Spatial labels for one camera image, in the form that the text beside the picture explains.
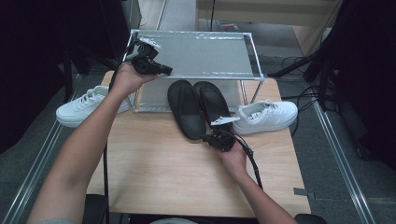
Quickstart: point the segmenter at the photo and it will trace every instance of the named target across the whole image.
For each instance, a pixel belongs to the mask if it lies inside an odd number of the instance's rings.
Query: person's right arm
[[[227,152],[218,152],[227,171],[247,198],[256,218],[263,223],[297,223],[291,215],[268,196],[248,175],[247,155],[239,143]]]

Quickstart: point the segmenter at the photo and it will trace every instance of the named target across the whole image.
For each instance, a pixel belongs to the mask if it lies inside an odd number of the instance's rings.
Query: black slip-on shoe
[[[230,133],[233,127],[232,123],[212,126],[210,122],[220,117],[229,118],[231,116],[227,102],[221,94],[219,88],[210,82],[200,81],[194,84],[195,93],[206,121],[212,130],[223,130]]]
[[[168,103],[179,129],[190,140],[198,140],[206,133],[195,91],[186,80],[178,80],[169,87]]]

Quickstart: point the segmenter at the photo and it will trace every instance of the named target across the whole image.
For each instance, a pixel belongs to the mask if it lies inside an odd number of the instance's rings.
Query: person's left arm
[[[64,219],[80,223],[87,187],[106,145],[121,102],[156,76],[140,76],[129,63],[121,65],[104,101],[72,132],[36,198],[28,223]]]

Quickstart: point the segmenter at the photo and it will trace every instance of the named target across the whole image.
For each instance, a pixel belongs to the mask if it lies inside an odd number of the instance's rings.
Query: shoelace
[[[279,108],[274,102],[270,99],[264,101],[264,104],[256,111],[250,114],[249,119],[258,118],[263,112],[265,114],[277,115],[282,114],[283,110]]]
[[[77,100],[75,101],[75,107],[77,109],[84,109],[85,107],[92,105],[95,99],[95,92],[93,90],[88,90],[87,93],[77,98]]]

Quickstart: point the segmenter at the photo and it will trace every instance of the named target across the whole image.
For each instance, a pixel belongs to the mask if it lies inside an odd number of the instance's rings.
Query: white sneaker
[[[107,94],[108,87],[106,86],[97,86],[93,90],[88,90],[87,93],[76,100],[60,106],[56,110],[56,118],[66,127],[77,128],[77,126],[87,118],[100,103],[102,103]],[[129,108],[129,103],[127,99],[125,99],[122,101],[117,113],[119,114],[127,111]]]
[[[233,130],[239,134],[278,131],[289,127],[297,118],[298,109],[292,102],[259,101],[238,106]]]

